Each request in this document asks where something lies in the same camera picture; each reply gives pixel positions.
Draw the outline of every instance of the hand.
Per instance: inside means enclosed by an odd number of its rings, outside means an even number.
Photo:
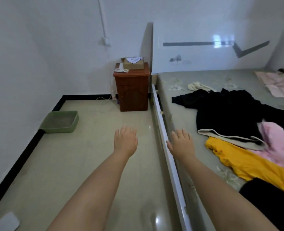
[[[172,131],[172,143],[167,141],[167,147],[171,154],[182,162],[188,156],[195,157],[194,143],[190,134],[184,129],[176,130],[177,134]]]
[[[131,157],[138,146],[137,130],[130,126],[123,125],[121,130],[116,130],[114,134],[114,152],[125,154],[128,159]]]

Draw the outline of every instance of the paper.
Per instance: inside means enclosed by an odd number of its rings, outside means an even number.
[[[129,63],[135,64],[138,61],[142,60],[142,57],[135,57],[135,58],[126,58]]]
[[[128,73],[129,70],[128,69],[120,69],[120,68],[117,68],[114,70],[115,72],[121,72],[121,73]]]

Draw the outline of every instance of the white bed rail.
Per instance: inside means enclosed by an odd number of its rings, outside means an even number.
[[[160,131],[162,146],[163,146],[163,149],[164,149],[165,158],[167,160],[167,165],[168,165],[168,169],[169,169],[169,174],[170,174],[170,178],[171,178],[171,183],[172,183],[172,188],[173,188],[173,192],[174,192],[174,196],[175,196],[176,205],[177,205],[177,208],[178,208],[178,214],[179,214],[179,217],[180,217],[180,222],[181,222],[183,230],[191,231],[192,227],[191,227],[191,223],[190,223],[190,220],[189,220],[189,216],[186,213],[186,202],[185,202],[183,190],[182,190],[182,187],[181,187],[181,182],[180,182],[179,177],[178,177],[178,172],[177,172],[177,169],[176,169],[175,161],[174,161],[174,158],[171,155],[170,151],[167,148],[166,141],[168,140],[168,135],[167,135],[167,131],[165,129],[165,125],[164,125],[164,122],[163,122],[163,117],[162,117],[161,110],[160,110],[159,100],[158,100],[158,97],[157,97],[157,92],[156,92],[154,84],[152,84],[152,94],[153,94],[153,101],[154,101],[154,106],[155,106],[155,113],[156,113],[156,117],[157,117],[157,121],[158,121],[158,125],[159,125],[159,131]]]

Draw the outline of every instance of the nightstand top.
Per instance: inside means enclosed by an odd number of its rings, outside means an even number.
[[[115,65],[115,69],[120,66],[119,63]],[[114,77],[132,77],[132,76],[149,76],[151,74],[147,62],[144,62],[144,69],[130,69],[128,73],[114,72]]]

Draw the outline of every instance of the stack of paper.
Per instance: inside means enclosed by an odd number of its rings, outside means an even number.
[[[136,58],[126,58],[128,62],[135,64],[138,61],[142,60],[142,57],[136,57]]]

